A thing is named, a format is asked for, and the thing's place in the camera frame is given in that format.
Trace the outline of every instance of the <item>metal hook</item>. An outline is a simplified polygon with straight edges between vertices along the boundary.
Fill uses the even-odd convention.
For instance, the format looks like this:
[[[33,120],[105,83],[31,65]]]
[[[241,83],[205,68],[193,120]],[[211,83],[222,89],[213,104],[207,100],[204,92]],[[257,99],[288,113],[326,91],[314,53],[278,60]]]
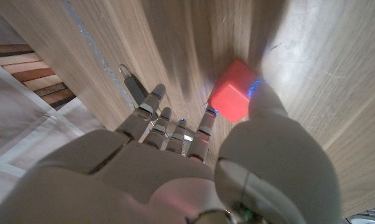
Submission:
[[[124,78],[128,78],[132,76],[132,72],[123,64],[121,64],[118,67],[118,70],[120,71],[121,74],[123,74]]]

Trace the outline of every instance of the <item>striped wooden edge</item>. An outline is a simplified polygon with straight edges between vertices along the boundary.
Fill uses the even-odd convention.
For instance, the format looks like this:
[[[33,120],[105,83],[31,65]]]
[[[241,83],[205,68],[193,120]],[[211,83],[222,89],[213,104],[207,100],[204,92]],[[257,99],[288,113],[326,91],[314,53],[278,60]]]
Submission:
[[[75,96],[74,93],[70,90],[70,89],[64,89],[64,90],[60,90],[60,91],[56,91],[54,93],[51,93],[51,94],[48,94],[48,95],[45,95],[42,97],[42,99],[50,104],[50,105],[53,105],[54,103],[57,103],[59,101],[62,101],[64,99],[67,99],[67,98],[70,98],[70,97],[73,97]]]
[[[11,52],[29,52],[33,49],[28,44],[1,44],[0,54]]]
[[[47,77],[49,75],[55,75],[55,72],[50,68],[40,68],[24,72],[16,72],[12,74],[12,76],[20,82],[31,81],[37,78]]]
[[[55,84],[55,85],[45,87],[45,88],[40,89],[40,90],[36,90],[35,93],[39,97],[43,97],[45,95],[54,93],[54,92],[59,91],[59,90],[64,90],[66,88],[68,88],[68,87],[64,83],[59,83],[59,84]]]
[[[17,72],[25,72],[34,69],[49,68],[49,66],[43,61],[38,61],[29,63],[19,63],[15,65],[5,65],[3,66],[3,68],[10,74],[13,74]]]
[[[42,59],[36,53],[21,54],[15,56],[0,57],[0,66],[38,61],[42,61]]]
[[[36,91],[62,82],[63,81],[57,75],[49,75],[47,77],[23,82],[23,84],[25,84],[25,86],[30,90]]]
[[[59,109],[61,109],[61,107],[63,107],[66,103],[72,101],[74,98],[76,98],[75,95],[73,95],[73,96],[71,96],[69,98],[66,98],[64,100],[60,100],[60,101],[58,101],[56,103],[52,103],[50,106],[53,107],[55,110],[58,111]]]

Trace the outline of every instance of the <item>robot finger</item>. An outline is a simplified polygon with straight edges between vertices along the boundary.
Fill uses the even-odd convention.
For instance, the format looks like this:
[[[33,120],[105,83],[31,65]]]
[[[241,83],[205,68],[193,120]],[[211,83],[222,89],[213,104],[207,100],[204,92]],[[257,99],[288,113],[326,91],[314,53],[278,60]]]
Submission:
[[[212,127],[214,125],[217,111],[210,105],[207,106],[204,116],[201,118],[193,141],[187,151],[188,157],[193,157],[205,162],[208,153],[208,144],[211,138]]]
[[[187,122],[185,119],[181,119],[175,128],[175,131],[169,140],[165,150],[182,154],[183,141],[186,132]]]
[[[156,124],[151,129],[150,133],[147,135],[143,144],[147,144],[155,147],[156,149],[161,148],[161,145],[165,138],[165,133],[167,131],[167,126],[169,124],[169,119],[171,118],[172,111],[170,108],[166,107],[157,119]]]
[[[150,119],[156,112],[165,93],[165,86],[163,84],[157,85],[116,131],[126,134],[131,140],[138,141],[149,125]]]

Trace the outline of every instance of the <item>red block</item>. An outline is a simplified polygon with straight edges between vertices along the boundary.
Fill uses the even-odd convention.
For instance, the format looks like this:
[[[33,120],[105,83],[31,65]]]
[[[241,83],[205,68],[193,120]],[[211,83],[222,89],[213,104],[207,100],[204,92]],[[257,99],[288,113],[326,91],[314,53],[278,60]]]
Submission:
[[[256,77],[245,63],[236,59],[218,79],[208,103],[230,122],[238,121],[249,113],[250,91]]]

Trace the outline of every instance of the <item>wood grain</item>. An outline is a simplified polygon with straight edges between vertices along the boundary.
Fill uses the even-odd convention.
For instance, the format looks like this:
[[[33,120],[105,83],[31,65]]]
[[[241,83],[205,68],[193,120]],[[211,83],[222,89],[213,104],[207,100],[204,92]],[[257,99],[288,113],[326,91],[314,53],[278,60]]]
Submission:
[[[39,97],[43,97],[45,95],[64,90],[67,86],[64,83],[59,83],[56,85],[48,86],[46,88],[43,88],[41,90],[34,91]]]
[[[0,45],[0,54],[13,52],[30,52],[31,47],[28,44],[2,44]]]
[[[25,72],[25,71],[34,70],[34,69],[49,68],[49,66],[43,61],[19,63],[15,65],[5,65],[2,67],[10,74],[17,73],[17,72]]]
[[[164,83],[161,106],[189,129],[221,72],[243,60],[330,155],[343,215],[375,206],[375,0],[69,2],[112,70],[126,64],[149,90]],[[7,4],[6,19],[107,128],[129,114],[63,5]],[[210,166],[232,127],[217,118]]]
[[[34,80],[36,78],[46,77],[49,75],[55,75],[55,72],[52,71],[52,69],[50,68],[34,69],[24,72],[16,72],[12,74],[12,76],[19,80],[19,82],[26,82]]]
[[[35,80],[26,81],[23,84],[25,84],[30,90],[36,91],[62,82],[63,81],[57,75],[49,75]]]
[[[0,1],[0,13],[108,129],[131,113],[60,1]]]
[[[70,98],[72,96],[74,96],[74,93],[71,92],[71,90],[64,89],[64,90],[56,91],[54,93],[45,95],[42,97],[42,99],[45,100],[46,103],[51,105],[56,102],[62,101],[64,99]]]
[[[42,60],[36,53],[0,57],[0,66],[16,63],[37,62]]]

